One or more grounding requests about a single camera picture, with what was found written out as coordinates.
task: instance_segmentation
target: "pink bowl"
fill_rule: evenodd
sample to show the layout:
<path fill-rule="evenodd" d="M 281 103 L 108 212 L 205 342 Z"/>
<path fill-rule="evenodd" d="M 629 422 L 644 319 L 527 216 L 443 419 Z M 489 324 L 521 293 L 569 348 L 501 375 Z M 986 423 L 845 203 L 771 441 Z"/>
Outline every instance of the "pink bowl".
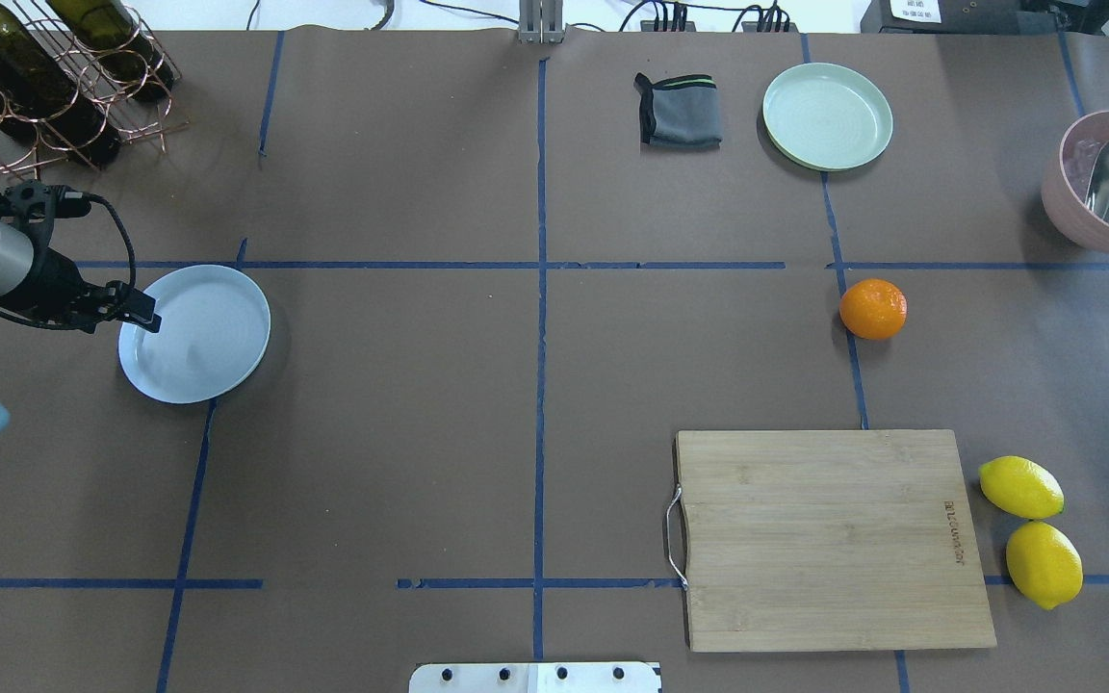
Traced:
<path fill-rule="evenodd" d="M 1109 253 L 1109 223 L 1092 214 L 1086 203 L 1090 172 L 1098 150 L 1109 142 L 1109 111 L 1090 113 L 1064 133 L 1059 152 L 1042 176 L 1042 206 L 1064 236 L 1091 251 Z"/>

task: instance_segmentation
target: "green stripe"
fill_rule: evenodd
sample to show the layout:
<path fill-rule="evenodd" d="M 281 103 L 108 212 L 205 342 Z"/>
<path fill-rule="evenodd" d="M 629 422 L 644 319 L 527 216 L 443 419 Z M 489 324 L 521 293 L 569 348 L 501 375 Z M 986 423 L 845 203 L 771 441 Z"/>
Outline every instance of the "green stripe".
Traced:
<path fill-rule="evenodd" d="M 712 82 L 711 79 L 690 79 L 686 82 L 673 82 L 670 84 L 657 84 L 654 89 L 673 89 L 675 86 L 686 86 L 686 84 L 709 84 L 709 86 L 718 86 Z"/>

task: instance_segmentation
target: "white plate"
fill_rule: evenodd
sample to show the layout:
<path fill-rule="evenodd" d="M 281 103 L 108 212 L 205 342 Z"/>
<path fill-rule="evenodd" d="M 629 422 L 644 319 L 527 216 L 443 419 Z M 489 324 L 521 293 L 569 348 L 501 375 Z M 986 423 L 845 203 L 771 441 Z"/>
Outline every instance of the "white plate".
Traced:
<path fill-rule="evenodd" d="M 782 153 L 821 172 L 871 162 L 893 140 L 893 109 L 872 80 L 832 62 L 805 62 L 764 92 L 764 126 Z"/>
<path fill-rule="evenodd" d="M 144 289 L 162 329 L 123 324 L 119 361 L 150 398 L 190 405 L 233 390 L 264 358 L 273 315 L 260 286 L 221 265 L 182 267 Z"/>

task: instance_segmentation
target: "label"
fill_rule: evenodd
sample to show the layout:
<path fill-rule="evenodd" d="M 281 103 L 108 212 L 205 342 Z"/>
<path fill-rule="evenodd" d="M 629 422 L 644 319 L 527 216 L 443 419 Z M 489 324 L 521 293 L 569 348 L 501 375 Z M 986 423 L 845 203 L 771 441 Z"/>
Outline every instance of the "label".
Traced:
<path fill-rule="evenodd" d="M 965 548 L 960 547 L 960 522 L 956 519 L 956 505 L 952 500 L 944 500 L 944 517 L 947 518 L 947 532 L 953 539 L 953 552 L 956 556 L 956 565 L 965 564 Z"/>
<path fill-rule="evenodd" d="M 888 0 L 893 17 L 909 22 L 940 22 L 938 0 Z"/>

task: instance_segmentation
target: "gray cloth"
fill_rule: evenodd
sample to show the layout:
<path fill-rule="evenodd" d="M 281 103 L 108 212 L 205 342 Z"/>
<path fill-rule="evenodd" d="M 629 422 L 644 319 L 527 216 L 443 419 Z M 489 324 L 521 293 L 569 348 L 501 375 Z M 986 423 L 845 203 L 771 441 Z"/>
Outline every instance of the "gray cloth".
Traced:
<path fill-rule="evenodd" d="M 653 83 L 635 74 L 641 89 L 639 140 L 675 150 L 705 150 L 721 144 L 718 85 L 709 75 L 694 74 Z"/>

